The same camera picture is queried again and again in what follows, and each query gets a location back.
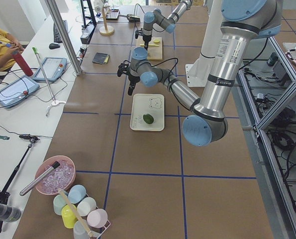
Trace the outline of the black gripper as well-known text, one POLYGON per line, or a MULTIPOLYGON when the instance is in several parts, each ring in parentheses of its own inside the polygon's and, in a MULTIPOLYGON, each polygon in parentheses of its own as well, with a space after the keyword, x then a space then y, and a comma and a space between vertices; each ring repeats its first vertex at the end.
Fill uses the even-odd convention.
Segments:
POLYGON ((143 35, 142 38, 144 41, 144 47, 148 47, 149 42, 151 41, 151 35, 143 35))
POLYGON ((134 76, 131 73, 127 73, 128 79, 130 81, 129 86, 130 87, 135 87, 137 83, 140 82, 140 77, 139 76, 134 76))

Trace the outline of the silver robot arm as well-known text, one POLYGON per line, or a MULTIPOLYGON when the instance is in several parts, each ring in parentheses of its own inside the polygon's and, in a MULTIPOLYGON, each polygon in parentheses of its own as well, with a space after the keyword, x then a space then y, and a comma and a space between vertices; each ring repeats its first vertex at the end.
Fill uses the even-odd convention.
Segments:
POLYGON ((166 32, 172 33, 176 27, 175 24, 185 11, 191 9, 192 5, 192 0, 182 0, 168 17, 163 16, 161 11, 157 8, 153 11, 146 12, 144 14, 143 28, 136 31, 136 38, 141 35, 144 41, 144 48, 148 50, 149 42, 152 39, 154 24, 159 25, 166 32))
POLYGON ((143 28, 136 35, 143 37, 144 46, 136 47, 129 64, 121 64, 119 74, 128 76, 132 93, 137 82, 146 87, 164 84, 177 101, 192 114, 183 122, 185 139, 195 146, 208 145, 223 138, 228 122, 223 108, 252 39, 276 35, 281 28, 281 0, 215 0, 212 4, 206 34, 214 42, 212 65, 201 96, 178 80, 171 70, 152 66, 148 61, 148 44, 155 24, 171 33, 183 13, 192 6, 183 0, 165 17, 155 9, 144 15, 143 28))

